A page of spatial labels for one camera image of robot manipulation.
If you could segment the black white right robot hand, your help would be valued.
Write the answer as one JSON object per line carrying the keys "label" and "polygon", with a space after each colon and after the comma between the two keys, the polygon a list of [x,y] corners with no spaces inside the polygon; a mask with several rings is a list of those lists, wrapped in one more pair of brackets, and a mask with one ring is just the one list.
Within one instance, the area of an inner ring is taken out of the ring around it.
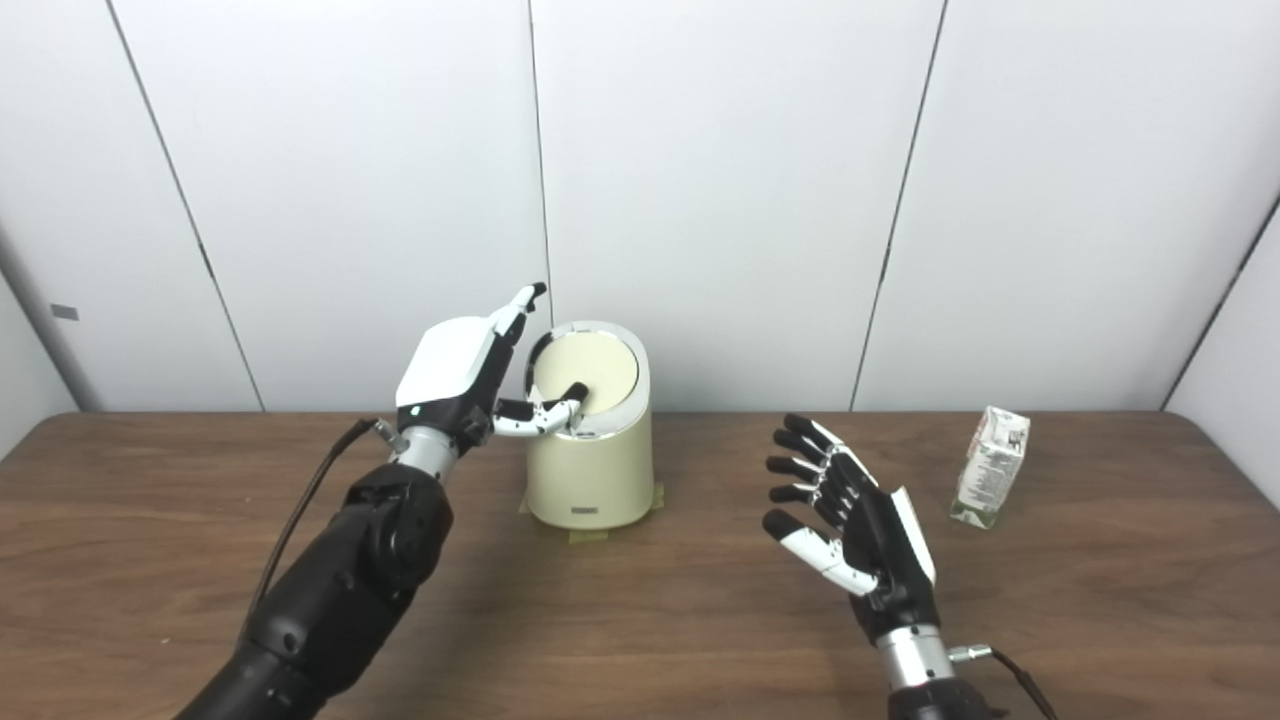
{"label": "black white right robot hand", "polygon": [[765,468],[794,482],[771,488],[764,532],[845,591],[870,643],[891,632],[942,625],[936,568],[906,487],[881,487],[820,423],[783,416],[773,441],[790,451]]}

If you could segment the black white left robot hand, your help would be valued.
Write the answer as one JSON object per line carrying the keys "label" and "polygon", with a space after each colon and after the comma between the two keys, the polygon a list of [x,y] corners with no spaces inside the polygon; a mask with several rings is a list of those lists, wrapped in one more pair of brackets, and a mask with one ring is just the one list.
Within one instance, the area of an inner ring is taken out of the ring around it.
{"label": "black white left robot hand", "polygon": [[396,391],[402,438],[396,460],[424,450],[429,436],[440,436],[461,457],[493,436],[545,436],[580,416],[590,393],[582,382],[549,401],[498,396],[527,316],[545,292],[543,282],[526,284],[488,316],[457,316],[424,333]]}

